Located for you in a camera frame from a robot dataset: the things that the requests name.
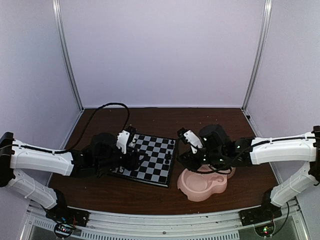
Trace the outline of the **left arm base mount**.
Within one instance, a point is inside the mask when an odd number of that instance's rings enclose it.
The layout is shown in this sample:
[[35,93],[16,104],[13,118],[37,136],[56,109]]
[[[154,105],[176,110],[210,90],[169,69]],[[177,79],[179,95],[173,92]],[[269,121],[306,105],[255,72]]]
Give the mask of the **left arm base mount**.
[[44,210],[47,218],[56,223],[67,224],[71,227],[86,227],[90,216],[88,211],[69,207],[65,210]]

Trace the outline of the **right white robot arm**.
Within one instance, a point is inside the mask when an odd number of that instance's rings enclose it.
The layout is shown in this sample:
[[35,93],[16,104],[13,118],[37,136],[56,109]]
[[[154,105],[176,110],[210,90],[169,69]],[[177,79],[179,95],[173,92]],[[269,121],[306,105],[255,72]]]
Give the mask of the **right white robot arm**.
[[261,206],[255,208],[259,220],[268,220],[296,195],[320,181],[320,128],[302,135],[276,138],[239,138],[232,141],[223,127],[210,124],[198,134],[181,128],[178,139],[190,150],[177,154],[185,170],[177,187],[193,202],[202,202],[225,189],[218,179],[226,179],[234,168],[265,163],[303,161],[304,165],[289,179],[266,191]]

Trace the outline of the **black and white chessboard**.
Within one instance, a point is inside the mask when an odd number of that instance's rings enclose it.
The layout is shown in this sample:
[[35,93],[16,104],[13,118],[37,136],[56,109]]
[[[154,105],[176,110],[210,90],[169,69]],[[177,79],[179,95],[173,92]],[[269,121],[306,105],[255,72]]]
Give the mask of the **black and white chessboard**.
[[[168,188],[170,186],[172,171],[175,163],[177,140],[159,136],[136,134],[136,143],[130,143],[130,147],[139,153],[144,153],[140,167],[136,170],[127,170],[118,167],[110,175],[126,180],[145,183],[153,186]],[[165,164],[165,155],[171,151],[172,158],[169,164]]]

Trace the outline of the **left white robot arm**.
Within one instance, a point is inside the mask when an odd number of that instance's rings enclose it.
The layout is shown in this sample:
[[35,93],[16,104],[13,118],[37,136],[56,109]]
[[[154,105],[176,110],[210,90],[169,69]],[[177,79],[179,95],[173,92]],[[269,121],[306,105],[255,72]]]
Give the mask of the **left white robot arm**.
[[130,145],[135,139],[134,133],[125,130],[118,136],[99,133],[81,150],[55,150],[23,143],[14,139],[13,133],[6,132],[0,139],[0,186],[17,191],[40,204],[61,222],[67,222],[72,218],[72,211],[64,194],[44,186],[23,170],[74,178],[101,177],[116,168],[137,170],[148,155]]

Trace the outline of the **black king chess piece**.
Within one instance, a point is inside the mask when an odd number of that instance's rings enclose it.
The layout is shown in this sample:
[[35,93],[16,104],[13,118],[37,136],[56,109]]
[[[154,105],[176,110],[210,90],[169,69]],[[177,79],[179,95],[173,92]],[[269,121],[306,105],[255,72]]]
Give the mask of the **black king chess piece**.
[[168,165],[170,163],[170,156],[166,154],[164,159],[165,159],[165,164]]

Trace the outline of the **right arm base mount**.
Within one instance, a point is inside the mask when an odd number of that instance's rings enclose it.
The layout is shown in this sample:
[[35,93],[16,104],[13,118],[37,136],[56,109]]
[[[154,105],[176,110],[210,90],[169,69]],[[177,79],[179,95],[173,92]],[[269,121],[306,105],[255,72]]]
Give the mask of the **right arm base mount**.
[[272,221],[282,216],[279,207],[264,208],[262,206],[244,209],[239,211],[239,218],[242,226],[255,225],[262,222]]

